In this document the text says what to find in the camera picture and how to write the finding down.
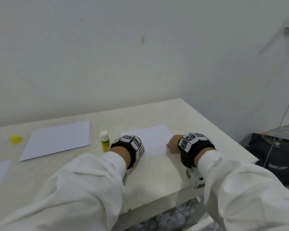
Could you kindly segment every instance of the white lab coat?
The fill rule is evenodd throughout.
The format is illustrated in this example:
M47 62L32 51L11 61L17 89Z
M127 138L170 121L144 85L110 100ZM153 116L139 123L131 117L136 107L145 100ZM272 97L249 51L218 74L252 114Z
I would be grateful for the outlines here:
M228 231L288 231L289 190L268 170L208 151L198 164L205 208ZM126 166L114 152L87 153L58 170L31 205L0 222L9 230L111 230L121 206Z

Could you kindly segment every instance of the glue stick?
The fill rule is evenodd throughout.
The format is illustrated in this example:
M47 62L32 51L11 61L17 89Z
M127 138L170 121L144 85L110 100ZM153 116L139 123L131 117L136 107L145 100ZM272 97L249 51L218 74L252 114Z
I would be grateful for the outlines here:
M100 138L102 142L103 151L107 152L108 148L110 147L110 140L109 140L108 132L102 131L100 134Z

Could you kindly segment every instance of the table surface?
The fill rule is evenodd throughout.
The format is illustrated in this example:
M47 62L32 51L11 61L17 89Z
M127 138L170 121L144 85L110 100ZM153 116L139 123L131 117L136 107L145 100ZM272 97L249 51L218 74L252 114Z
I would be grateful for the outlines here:
M80 121L90 121L92 143L89 147L18 162L34 130ZM258 160L182 99L0 127L0 162L13 160L0 188L0 220L16 209L30 204L45 181L75 157L87 152L102 155L99 139L102 130L109 132L112 141L119 137L120 132L160 124L166 124L174 135L191 131L204 133L216 148L230 159L250 163ZM23 141L12 145L9 136L14 134L20 135ZM185 171L180 156L171 155L169 152L139 161L125 179L121 213L136 208L139 210L145 207L144 205L152 205L152 202L158 199L191 187Z

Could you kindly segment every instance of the white cable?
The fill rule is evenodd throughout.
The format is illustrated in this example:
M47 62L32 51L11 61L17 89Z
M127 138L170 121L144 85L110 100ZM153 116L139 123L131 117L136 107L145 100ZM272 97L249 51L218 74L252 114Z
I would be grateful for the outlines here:
M284 120L284 118L285 118L285 116L286 116L286 114L287 114L287 112L288 112L288 109L289 109L289 103L288 103L287 109L286 109L286 111L285 111L285 113L284 113L284 115L283 115L283 118L282 118L281 121L280 121L279 127L281 127L281 123L283 122L283 120ZM273 145L275 144L275 143L274 143L275 138L276 138L276 137L273 138L273 142L272 142L271 148L270 148L270 150L269 150L269 153L267 154L267 158L265 159L265 162L264 162L264 164L263 164L263 167L265 167L265 165L266 165L266 163L267 163L267 160L268 160L268 158L269 158L269 155L270 155L270 153L271 153L271 151L272 151L272 149L273 149Z

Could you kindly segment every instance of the yellow bottle cap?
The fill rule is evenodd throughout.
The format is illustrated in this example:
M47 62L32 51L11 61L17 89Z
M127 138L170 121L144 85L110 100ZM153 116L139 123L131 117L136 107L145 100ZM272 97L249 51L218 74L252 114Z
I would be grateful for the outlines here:
M22 137L20 137L19 135L12 135L10 136L10 141L12 144L19 144L22 142Z

